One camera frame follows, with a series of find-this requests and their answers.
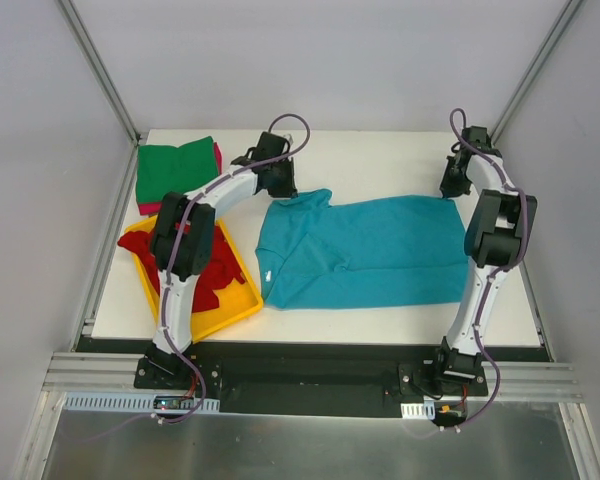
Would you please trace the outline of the teal t shirt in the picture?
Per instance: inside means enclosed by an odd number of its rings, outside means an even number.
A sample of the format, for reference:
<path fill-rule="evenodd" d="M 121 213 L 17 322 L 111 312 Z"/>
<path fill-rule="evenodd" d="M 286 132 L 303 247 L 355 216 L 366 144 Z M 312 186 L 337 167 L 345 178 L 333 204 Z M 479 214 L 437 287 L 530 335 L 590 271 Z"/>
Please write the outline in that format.
<path fill-rule="evenodd" d="M 407 195 L 334 205 L 328 189 L 273 202 L 255 254 L 266 305 L 358 309 L 456 303 L 468 275 L 455 203 Z"/>

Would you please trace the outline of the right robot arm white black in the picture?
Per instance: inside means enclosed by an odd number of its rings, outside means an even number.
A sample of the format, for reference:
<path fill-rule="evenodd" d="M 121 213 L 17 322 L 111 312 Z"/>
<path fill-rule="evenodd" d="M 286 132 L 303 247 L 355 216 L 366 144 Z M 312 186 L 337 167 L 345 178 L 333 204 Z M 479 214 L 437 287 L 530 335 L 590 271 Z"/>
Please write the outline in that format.
<path fill-rule="evenodd" d="M 440 184 L 445 198 L 478 200 L 466 229 L 469 274 L 456 317 L 433 360 L 412 374 L 410 389 L 439 400 L 462 395 L 484 378 L 484 336 L 500 287 L 524 259 L 537 199 L 517 188 L 505 172 L 501 153 L 484 127 L 463 127 L 447 158 Z"/>

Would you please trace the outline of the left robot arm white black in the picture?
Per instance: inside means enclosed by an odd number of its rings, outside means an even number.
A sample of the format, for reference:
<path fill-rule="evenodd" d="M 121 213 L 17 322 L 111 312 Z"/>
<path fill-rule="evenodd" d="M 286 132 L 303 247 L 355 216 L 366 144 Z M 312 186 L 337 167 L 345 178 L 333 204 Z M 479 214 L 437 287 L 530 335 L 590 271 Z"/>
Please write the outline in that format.
<path fill-rule="evenodd" d="M 158 326 L 145 353 L 149 375 L 168 388 L 190 380 L 184 353 L 193 342 L 191 313 L 197 283 L 212 258 L 216 221 L 238 203 L 266 191 L 272 198 L 297 194 L 291 140 L 270 131 L 196 190 L 165 196 L 150 243 L 160 283 Z"/>

